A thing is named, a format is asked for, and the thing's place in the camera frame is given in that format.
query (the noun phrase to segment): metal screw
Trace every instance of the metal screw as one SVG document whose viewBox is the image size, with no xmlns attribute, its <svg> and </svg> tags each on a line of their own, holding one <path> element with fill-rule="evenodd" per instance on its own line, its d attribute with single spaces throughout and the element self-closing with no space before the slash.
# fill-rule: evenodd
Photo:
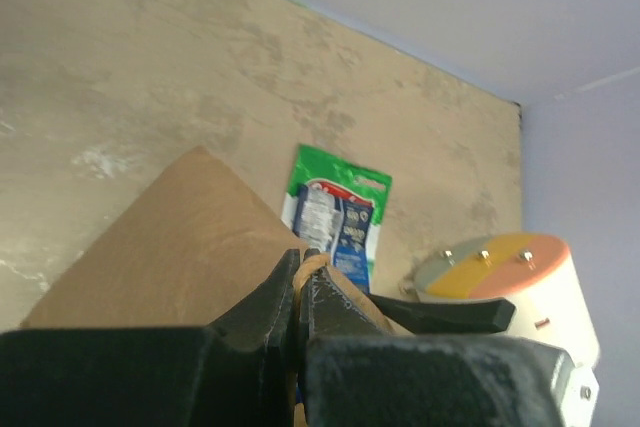
<svg viewBox="0 0 640 427">
<path fill-rule="evenodd" d="M 522 260 L 526 260 L 527 262 L 531 262 L 533 260 L 533 254 L 529 250 L 525 250 L 520 252 L 520 258 Z"/>
<path fill-rule="evenodd" d="M 591 389 L 586 385 L 580 388 L 580 398 L 584 400 L 591 399 Z"/>
</svg>

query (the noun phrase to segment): stained concrete surface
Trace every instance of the stained concrete surface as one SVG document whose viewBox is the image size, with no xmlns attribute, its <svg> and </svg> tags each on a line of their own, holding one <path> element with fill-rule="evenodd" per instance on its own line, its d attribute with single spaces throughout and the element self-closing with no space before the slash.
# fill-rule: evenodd
<svg viewBox="0 0 640 427">
<path fill-rule="evenodd" d="M 299 142 L 392 174 L 395 295 L 432 249 L 520 227 L 518 120 L 286 0 L 0 0 L 0 330 L 196 144 L 278 213 Z"/>
</svg>

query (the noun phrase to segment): cardboard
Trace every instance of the cardboard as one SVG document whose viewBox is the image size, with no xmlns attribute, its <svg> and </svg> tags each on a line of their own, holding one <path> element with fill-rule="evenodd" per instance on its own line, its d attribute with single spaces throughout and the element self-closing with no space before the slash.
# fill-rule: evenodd
<svg viewBox="0 0 640 427">
<path fill-rule="evenodd" d="M 206 325 L 306 245 L 204 147 L 187 152 L 36 304 L 23 328 Z M 383 330 L 382 313 L 335 269 L 333 281 Z"/>
</svg>

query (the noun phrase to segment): red logo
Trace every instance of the red logo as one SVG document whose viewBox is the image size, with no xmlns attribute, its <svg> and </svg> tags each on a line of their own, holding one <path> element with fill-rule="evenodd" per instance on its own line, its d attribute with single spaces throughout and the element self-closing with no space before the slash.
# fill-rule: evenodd
<svg viewBox="0 0 640 427">
<path fill-rule="evenodd" d="M 356 204 L 368 205 L 371 207 L 373 206 L 373 201 L 365 199 L 355 192 L 351 192 L 349 189 L 341 185 L 334 184 L 329 180 L 314 179 L 307 182 L 307 185 L 311 189 L 323 190 L 326 193 L 333 195 L 334 197 L 338 197 L 339 199 L 347 199 L 351 202 L 355 202 Z"/>
</svg>

